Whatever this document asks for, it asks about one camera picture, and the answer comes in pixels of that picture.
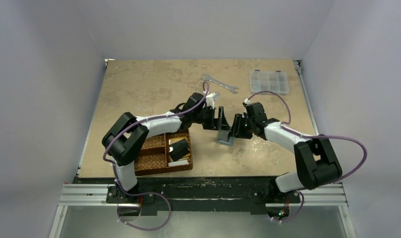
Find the teal leather card holder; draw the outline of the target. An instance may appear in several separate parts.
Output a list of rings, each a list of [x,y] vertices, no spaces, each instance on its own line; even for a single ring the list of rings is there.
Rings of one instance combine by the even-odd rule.
[[[219,130],[216,142],[222,145],[233,146],[234,138],[229,135],[230,131]]]

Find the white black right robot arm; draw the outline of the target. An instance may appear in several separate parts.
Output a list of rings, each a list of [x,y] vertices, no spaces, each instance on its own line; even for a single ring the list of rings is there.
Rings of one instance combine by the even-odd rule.
[[[229,135],[243,139],[255,135],[282,146],[295,158],[295,172],[283,174],[270,182],[268,195],[273,201],[282,201],[290,191],[314,189],[342,176],[342,168],[329,139],[290,132],[279,120],[267,118],[261,103],[245,101],[243,106],[245,111],[234,116]]]

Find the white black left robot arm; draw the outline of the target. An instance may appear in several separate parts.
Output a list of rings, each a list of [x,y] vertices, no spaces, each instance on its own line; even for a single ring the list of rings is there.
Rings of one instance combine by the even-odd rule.
[[[193,93],[185,103],[164,114],[151,117],[137,117],[130,112],[123,113],[102,139],[105,148],[103,159],[112,164],[118,195],[126,203],[138,196],[138,181],[135,174],[135,160],[146,139],[165,134],[182,132],[200,124],[205,130],[229,131],[223,107],[215,117],[215,101],[218,92],[209,94]]]

